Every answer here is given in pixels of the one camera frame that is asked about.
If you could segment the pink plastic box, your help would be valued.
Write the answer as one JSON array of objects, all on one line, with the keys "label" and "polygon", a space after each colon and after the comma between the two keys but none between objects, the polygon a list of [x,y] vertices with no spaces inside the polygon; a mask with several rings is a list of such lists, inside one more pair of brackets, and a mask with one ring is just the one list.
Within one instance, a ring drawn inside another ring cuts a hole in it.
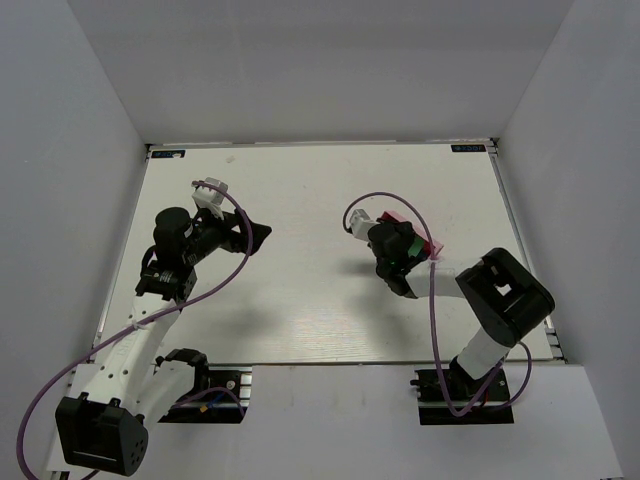
[{"label": "pink plastic box", "polygon": [[426,232],[420,226],[414,225],[411,221],[394,210],[385,210],[377,219],[377,221],[380,223],[393,224],[408,223],[413,229],[414,236],[421,237],[424,240],[424,248],[422,252],[426,255],[427,258],[429,258],[432,254],[438,257],[444,248],[444,245],[439,241],[430,241],[428,239],[428,236],[426,235]]}]

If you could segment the green notched wood block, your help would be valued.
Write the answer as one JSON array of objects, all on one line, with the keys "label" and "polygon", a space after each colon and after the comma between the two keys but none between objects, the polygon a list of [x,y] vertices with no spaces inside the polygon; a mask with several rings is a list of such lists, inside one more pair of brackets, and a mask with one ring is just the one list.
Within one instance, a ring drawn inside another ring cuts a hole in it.
[{"label": "green notched wood block", "polygon": [[421,237],[416,237],[409,247],[407,254],[410,257],[417,257],[421,254],[424,248],[424,240]]}]

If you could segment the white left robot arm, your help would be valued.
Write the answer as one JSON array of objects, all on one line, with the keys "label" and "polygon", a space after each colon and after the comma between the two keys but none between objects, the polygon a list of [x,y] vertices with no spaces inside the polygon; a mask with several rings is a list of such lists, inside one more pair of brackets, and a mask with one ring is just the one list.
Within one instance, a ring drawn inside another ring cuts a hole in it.
[{"label": "white left robot arm", "polygon": [[252,255],[271,232],[239,210],[201,207],[191,215],[170,207],[156,216],[127,333],[110,346],[81,393],[63,398],[56,409],[66,463],[121,476],[139,469],[152,426],[181,397],[206,387],[206,356],[197,350],[174,350],[151,370],[196,284],[196,265],[217,249]]}]

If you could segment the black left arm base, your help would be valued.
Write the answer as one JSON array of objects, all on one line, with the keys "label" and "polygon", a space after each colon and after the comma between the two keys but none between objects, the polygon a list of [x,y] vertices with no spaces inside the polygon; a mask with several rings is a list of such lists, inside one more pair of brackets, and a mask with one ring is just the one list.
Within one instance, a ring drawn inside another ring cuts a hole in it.
[{"label": "black left arm base", "polygon": [[161,419],[160,423],[181,424],[240,424],[244,411],[248,410],[252,368],[238,366],[215,366],[205,353],[194,349],[174,349],[155,359],[154,372],[165,366],[175,367],[179,363],[189,366],[191,389],[183,394]]}]

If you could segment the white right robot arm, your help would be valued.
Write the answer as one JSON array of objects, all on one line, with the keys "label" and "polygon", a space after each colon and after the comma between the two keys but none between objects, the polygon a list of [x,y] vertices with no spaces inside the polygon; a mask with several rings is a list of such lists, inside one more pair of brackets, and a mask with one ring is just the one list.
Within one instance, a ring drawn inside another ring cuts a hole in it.
[{"label": "white right robot arm", "polygon": [[435,248],[408,221],[375,221],[364,240],[376,274],[396,295],[466,300],[480,327],[447,369],[449,382],[475,390],[513,347],[555,309],[550,292],[506,249],[475,262],[433,260]]}]

